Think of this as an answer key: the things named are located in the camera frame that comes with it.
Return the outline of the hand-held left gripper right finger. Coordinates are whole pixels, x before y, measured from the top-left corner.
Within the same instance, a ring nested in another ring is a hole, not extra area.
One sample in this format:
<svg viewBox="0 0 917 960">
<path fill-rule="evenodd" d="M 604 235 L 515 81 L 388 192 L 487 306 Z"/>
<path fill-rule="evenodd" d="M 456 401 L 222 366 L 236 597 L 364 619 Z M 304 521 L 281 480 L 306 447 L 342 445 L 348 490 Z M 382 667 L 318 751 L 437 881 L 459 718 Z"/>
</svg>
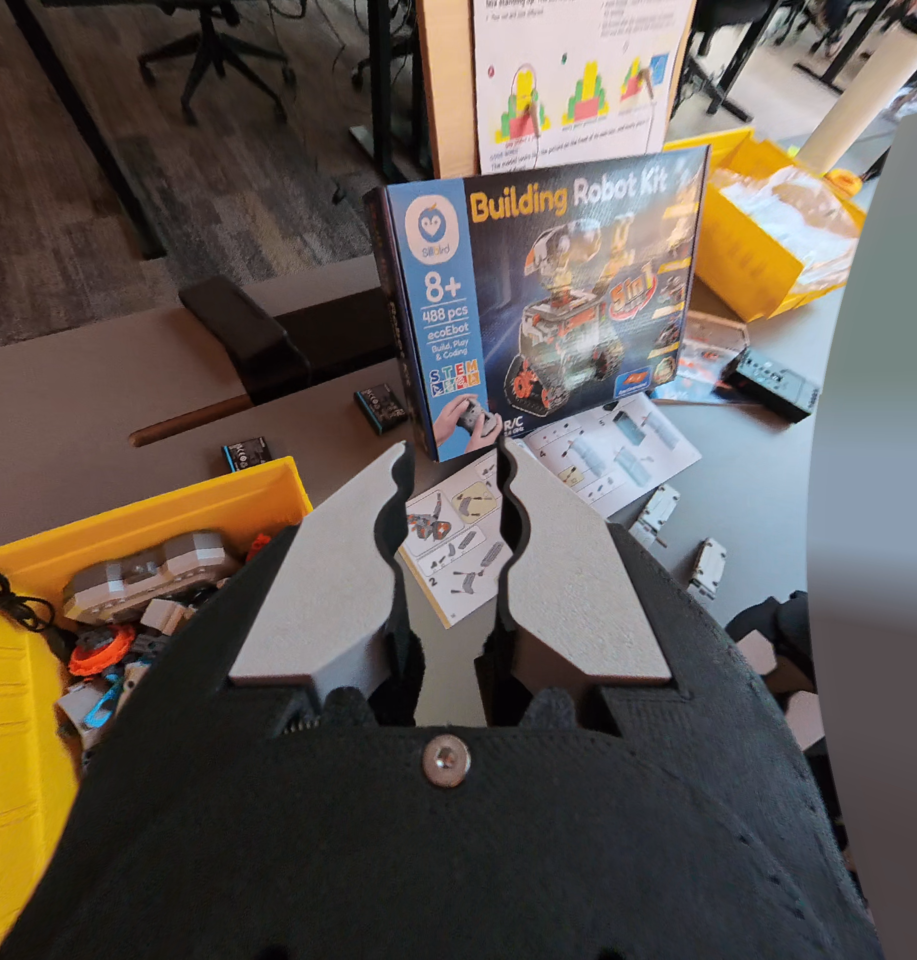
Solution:
<svg viewBox="0 0 917 960">
<path fill-rule="evenodd" d="M 668 689 L 673 673 L 595 510 L 515 441 L 500 440 L 496 617 L 476 679 L 487 725 L 516 725 L 546 690 L 579 712 L 594 690 Z"/>
</svg>

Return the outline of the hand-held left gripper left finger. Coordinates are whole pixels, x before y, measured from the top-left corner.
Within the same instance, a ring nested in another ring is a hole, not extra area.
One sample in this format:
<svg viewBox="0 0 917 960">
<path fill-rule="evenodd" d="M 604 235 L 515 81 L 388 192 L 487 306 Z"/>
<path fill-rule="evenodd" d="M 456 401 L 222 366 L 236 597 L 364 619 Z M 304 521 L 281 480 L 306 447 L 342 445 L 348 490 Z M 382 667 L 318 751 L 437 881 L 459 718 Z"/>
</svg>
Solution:
<svg viewBox="0 0 917 960">
<path fill-rule="evenodd" d="M 355 689 L 382 725 L 415 725 L 424 672 L 395 555 L 407 534 L 413 445 L 399 441 L 301 522 L 229 673 L 320 704 Z"/>
</svg>

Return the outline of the black desk leg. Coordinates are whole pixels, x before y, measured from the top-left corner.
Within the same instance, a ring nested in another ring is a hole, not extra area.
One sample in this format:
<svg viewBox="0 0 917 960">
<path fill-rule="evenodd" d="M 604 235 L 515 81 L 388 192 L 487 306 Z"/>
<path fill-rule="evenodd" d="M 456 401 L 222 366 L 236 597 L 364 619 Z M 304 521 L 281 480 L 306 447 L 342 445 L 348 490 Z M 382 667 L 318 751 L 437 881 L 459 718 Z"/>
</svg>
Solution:
<svg viewBox="0 0 917 960">
<path fill-rule="evenodd" d="M 136 192 L 134 183 L 121 166 L 115 150 L 106 141 L 80 90 L 57 54 L 53 42 L 34 13 L 31 3 L 5 1 L 4 4 L 44 77 L 114 192 L 135 236 L 140 255 L 145 260 L 164 258 L 167 255 L 166 246 Z"/>
<path fill-rule="evenodd" d="M 429 179 L 433 170 L 417 2 L 367 1 L 362 6 L 367 19 L 357 24 L 369 48 L 351 82 L 357 92 L 369 85 L 370 125 L 352 126 L 349 134 L 388 182 Z M 397 112 L 393 90 L 403 71 L 410 78 L 410 100 Z"/>
</svg>

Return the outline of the grey motor block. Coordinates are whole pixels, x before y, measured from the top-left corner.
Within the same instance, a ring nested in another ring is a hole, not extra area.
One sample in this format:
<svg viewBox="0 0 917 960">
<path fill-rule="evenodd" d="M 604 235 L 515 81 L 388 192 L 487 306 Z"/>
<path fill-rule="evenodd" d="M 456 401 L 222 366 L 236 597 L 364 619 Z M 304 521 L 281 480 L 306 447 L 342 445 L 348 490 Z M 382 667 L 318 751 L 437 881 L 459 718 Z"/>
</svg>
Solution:
<svg viewBox="0 0 917 960">
<path fill-rule="evenodd" d="M 722 582 L 728 550 L 713 537 L 706 538 L 697 552 L 687 586 L 687 593 L 698 603 L 712 603 Z"/>
<path fill-rule="evenodd" d="M 630 524 L 628 534 L 645 551 L 650 551 L 655 544 L 664 546 L 664 542 L 660 540 L 660 534 L 680 500 L 680 493 L 669 483 L 657 486 L 634 522 Z"/>
</svg>

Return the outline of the instruction booklet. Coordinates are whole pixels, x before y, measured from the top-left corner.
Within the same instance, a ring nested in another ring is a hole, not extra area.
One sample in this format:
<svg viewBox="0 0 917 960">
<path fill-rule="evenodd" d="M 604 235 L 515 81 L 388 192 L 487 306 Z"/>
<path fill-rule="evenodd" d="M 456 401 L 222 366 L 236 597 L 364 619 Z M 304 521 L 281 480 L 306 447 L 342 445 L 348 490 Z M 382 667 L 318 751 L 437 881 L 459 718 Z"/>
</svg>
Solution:
<svg viewBox="0 0 917 960">
<path fill-rule="evenodd" d="M 641 393 L 561 419 L 518 444 L 605 519 L 701 459 Z M 500 534 L 501 507 L 494 451 L 406 503 L 400 554 L 446 629 L 498 592 L 513 552 Z"/>
</svg>

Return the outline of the grey remote controller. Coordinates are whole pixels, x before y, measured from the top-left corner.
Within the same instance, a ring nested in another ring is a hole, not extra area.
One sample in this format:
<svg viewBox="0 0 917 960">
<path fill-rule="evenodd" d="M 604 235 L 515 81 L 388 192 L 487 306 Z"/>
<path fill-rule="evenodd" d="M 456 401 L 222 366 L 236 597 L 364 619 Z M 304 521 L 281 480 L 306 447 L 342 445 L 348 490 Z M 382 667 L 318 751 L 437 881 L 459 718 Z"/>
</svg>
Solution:
<svg viewBox="0 0 917 960">
<path fill-rule="evenodd" d="M 214 586 L 240 567 L 219 532 L 179 534 L 80 570 L 64 588 L 62 615 L 92 626 L 136 621 L 154 599 Z"/>
</svg>

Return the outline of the black battery box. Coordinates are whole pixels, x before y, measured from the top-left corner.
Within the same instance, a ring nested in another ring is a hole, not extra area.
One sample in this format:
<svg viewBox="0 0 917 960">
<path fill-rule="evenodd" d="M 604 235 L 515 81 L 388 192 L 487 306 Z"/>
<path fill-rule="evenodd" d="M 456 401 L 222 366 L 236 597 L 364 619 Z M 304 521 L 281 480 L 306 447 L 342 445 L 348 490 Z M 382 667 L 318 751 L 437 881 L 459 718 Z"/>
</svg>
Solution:
<svg viewBox="0 0 917 960">
<path fill-rule="evenodd" d="M 789 424 L 811 417 L 821 395 L 820 386 L 751 346 L 724 366 L 720 380 Z"/>
</svg>

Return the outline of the blue plastic piece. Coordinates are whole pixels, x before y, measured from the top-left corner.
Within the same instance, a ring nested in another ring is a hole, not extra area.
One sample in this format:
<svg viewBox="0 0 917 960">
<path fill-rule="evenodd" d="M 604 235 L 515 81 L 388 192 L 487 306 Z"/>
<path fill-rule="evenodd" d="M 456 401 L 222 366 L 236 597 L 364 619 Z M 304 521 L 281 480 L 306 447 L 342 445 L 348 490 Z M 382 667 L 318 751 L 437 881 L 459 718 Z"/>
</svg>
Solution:
<svg viewBox="0 0 917 960">
<path fill-rule="evenodd" d="M 107 682 L 107 688 L 99 696 L 96 703 L 83 717 L 84 729 L 98 731 L 116 714 L 119 702 L 125 690 L 125 669 L 110 668 L 102 678 Z"/>
</svg>

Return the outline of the clear bag of parts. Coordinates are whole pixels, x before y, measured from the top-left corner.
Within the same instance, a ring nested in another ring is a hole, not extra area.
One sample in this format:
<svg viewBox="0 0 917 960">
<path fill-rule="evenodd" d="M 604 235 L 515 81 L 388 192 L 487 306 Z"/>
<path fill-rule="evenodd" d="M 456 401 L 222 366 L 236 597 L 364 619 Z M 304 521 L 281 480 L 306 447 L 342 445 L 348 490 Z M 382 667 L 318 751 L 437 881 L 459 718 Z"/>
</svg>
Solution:
<svg viewBox="0 0 917 960">
<path fill-rule="evenodd" d="M 750 343 L 744 321 L 690 310 L 678 355 L 677 375 L 652 390 L 650 399 L 655 403 L 753 405 L 722 379 L 725 368 Z"/>
</svg>

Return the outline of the robot kit box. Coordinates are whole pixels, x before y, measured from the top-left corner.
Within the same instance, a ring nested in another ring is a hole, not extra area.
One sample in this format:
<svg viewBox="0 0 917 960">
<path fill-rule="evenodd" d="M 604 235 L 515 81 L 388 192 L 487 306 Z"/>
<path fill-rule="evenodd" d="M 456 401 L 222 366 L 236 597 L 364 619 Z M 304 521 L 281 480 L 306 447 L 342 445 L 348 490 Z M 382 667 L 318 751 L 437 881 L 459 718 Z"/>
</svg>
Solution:
<svg viewBox="0 0 917 960">
<path fill-rule="evenodd" d="M 711 156 L 692 143 L 365 195 L 429 460 L 675 378 Z"/>
</svg>

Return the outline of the yellow plastic bin with bags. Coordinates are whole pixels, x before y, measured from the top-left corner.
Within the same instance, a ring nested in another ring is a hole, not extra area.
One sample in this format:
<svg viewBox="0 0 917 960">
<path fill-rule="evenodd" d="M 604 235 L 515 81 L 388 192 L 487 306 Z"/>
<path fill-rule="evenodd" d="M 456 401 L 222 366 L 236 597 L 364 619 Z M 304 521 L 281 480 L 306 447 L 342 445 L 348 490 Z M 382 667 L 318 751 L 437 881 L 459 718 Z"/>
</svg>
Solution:
<svg viewBox="0 0 917 960">
<path fill-rule="evenodd" d="M 740 318 L 751 322 L 774 317 L 846 285 L 844 282 L 809 293 L 794 293 L 792 287 L 800 275 L 801 262 L 711 184 L 712 174 L 720 168 L 764 179 L 787 164 L 801 167 L 788 150 L 772 141 L 758 139 L 750 128 L 670 141 L 666 148 L 686 146 L 710 148 L 709 175 L 695 256 L 696 275 Z M 804 170 L 818 179 L 825 179 Z M 843 202 L 862 232 L 866 212 L 853 199 L 836 197 Z"/>
</svg>

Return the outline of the clear plastic bags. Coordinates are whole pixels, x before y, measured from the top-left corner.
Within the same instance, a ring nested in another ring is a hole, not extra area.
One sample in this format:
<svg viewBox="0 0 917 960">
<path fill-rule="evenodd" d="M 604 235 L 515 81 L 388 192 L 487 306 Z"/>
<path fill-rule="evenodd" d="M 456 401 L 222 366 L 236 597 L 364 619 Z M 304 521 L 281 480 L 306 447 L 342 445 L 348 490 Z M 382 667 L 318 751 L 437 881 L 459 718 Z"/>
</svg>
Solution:
<svg viewBox="0 0 917 960">
<path fill-rule="evenodd" d="M 710 183 L 801 263 L 793 293 L 848 280 L 861 230 L 826 180 L 787 164 L 764 178 L 719 168 Z"/>
</svg>

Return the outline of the cardboard board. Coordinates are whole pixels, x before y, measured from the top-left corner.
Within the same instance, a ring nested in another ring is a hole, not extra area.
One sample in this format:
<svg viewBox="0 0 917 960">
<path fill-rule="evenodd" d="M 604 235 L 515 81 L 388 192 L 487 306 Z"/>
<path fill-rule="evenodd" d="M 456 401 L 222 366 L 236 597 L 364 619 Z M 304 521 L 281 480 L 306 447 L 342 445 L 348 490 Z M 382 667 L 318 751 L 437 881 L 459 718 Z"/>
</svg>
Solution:
<svg viewBox="0 0 917 960">
<path fill-rule="evenodd" d="M 697 2 L 691 2 L 696 10 Z M 441 179 L 483 173 L 477 135 L 472 5 L 472 1 L 417 2 L 432 163 Z M 668 120 L 688 43 L 689 35 L 673 86 Z"/>
</svg>

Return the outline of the cream paper roll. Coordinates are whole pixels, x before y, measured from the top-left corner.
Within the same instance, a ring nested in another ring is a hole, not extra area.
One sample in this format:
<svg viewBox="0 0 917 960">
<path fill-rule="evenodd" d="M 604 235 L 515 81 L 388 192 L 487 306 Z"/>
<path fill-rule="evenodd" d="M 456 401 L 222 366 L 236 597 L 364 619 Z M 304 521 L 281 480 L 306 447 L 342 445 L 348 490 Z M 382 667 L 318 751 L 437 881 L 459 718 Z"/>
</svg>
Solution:
<svg viewBox="0 0 917 960">
<path fill-rule="evenodd" d="M 812 174 L 827 174 L 916 71 L 917 16 L 908 15 L 885 35 L 794 162 Z"/>
</svg>

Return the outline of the white printed poster sheet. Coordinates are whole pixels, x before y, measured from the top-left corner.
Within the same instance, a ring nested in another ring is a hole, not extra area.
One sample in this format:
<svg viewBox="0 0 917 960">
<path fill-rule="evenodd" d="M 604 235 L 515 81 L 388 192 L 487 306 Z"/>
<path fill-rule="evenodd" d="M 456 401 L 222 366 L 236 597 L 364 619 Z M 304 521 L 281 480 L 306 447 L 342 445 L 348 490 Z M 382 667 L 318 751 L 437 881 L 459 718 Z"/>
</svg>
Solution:
<svg viewBox="0 0 917 960">
<path fill-rule="evenodd" d="M 659 151 L 695 6 L 473 2 L 481 172 Z"/>
</svg>

